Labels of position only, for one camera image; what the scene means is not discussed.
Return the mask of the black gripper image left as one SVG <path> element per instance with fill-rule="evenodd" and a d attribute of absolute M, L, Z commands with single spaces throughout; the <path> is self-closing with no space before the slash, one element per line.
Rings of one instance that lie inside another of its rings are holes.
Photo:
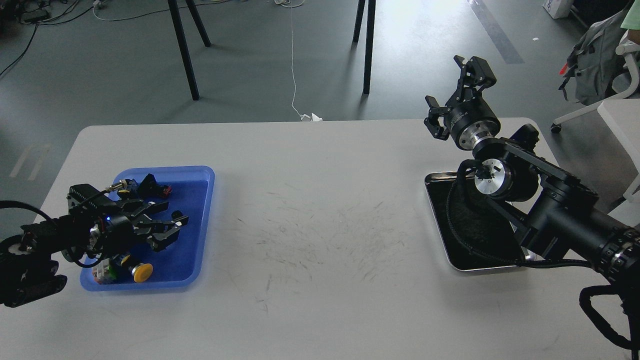
<path fill-rule="evenodd" d="M 93 254 L 101 256 L 122 255 L 134 246 L 147 243 L 155 252 L 163 251 L 179 237 L 189 216 L 171 220 L 145 221 L 146 233 L 135 228 L 131 221 L 142 215 L 166 211 L 169 201 L 147 202 L 143 199 L 121 199 L 115 202 L 118 210 L 112 215 L 99 216 L 93 226 Z"/>

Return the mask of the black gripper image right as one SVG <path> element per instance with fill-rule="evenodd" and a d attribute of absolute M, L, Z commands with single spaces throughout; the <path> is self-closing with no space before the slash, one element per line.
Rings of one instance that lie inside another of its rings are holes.
<path fill-rule="evenodd" d="M 452 108 L 439 106 L 434 96 L 426 95 L 429 112 L 423 123 L 434 139 L 446 141 L 451 135 L 457 148 L 471 151 L 478 143 L 496 136 L 501 130 L 498 117 L 480 97 L 498 79 L 489 62 L 476 55 L 466 63 L 464 57 L 455 55 L 454 61 L 461 70 L 453 93 L 453 100 L 459 104 Z M 439 123 L 441 117 L 445 117 L 445 126 Z"/>

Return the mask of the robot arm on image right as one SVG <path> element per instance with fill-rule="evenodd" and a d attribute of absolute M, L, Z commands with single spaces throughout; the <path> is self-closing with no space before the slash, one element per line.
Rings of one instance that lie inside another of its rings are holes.
<path fill-rule="evenodd" d="M 579 306 L 615 346 L 639 358 L 639 231 L 595 209 L 598 194 L 579 178 L 535 154 L 539 132 L 526 123 L 511 137 L 498 137 L 501 124 L 482 96 L 496 84 L 487 60 L 455 55 L 457 87 L 445 105 L 425 96 L 423 121 L 441 141 L 452 139 L 470 151 L 460 163 L 445 201 L 447 226 L 469 253 L 504 265 L 533 269 L 585 267 L 606 285 L 583 288 Z M 484 251 L 474 237 L 459 233 L 464 214 L 490 224 L 510 224 L 512 244 L 541 256 L 503 258 Z"/>

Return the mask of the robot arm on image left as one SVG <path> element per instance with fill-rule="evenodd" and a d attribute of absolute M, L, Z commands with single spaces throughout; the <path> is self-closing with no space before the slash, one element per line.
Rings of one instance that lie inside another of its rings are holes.
<path fill-rule="evenodd" d="M 176 210 L 170 219 L 152 219 L 167 210 L 167 202 L 147 202 L 126 197 L 117 201 L 107 193 L 123 189 L 124 181 L 104 190 L 90 184 L 71 186 L 68 214 L 51 218 L 28 203 L 3 200 L 2 208 L 22 208 L 39 214 L 43 221 L 25 224 L 22 234 L 1 241 L 1 303 L 10 308 L 57 294 L 67 284 L 58 274 L 59 263 L 51 256 L 62 253 L 68 262 L 95 269 L 99 281 L 110 280 L 110 265 L 130 273 L 135 283 L 150 278 L 153 266 L 132 256 L 130 250 L 147 243 L 160 252 L 173 244 L 189 217 Z"/>

